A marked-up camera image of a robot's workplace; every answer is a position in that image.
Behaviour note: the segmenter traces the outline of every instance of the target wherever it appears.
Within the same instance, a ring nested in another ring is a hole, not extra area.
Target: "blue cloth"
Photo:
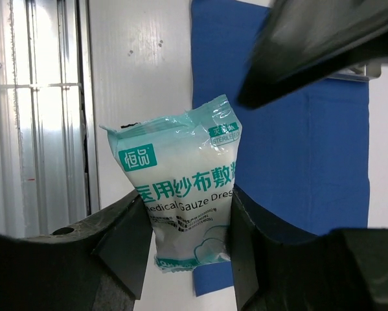
[[[318,235],[366,227],[368,84],[326,79],[256,111],[236,102],[267,11],[235,0],[192,1],[193,106],[227,94],[243,124],[236,183],[261,206]],[[197,295],[233,285],[229,263],[193,274]]]

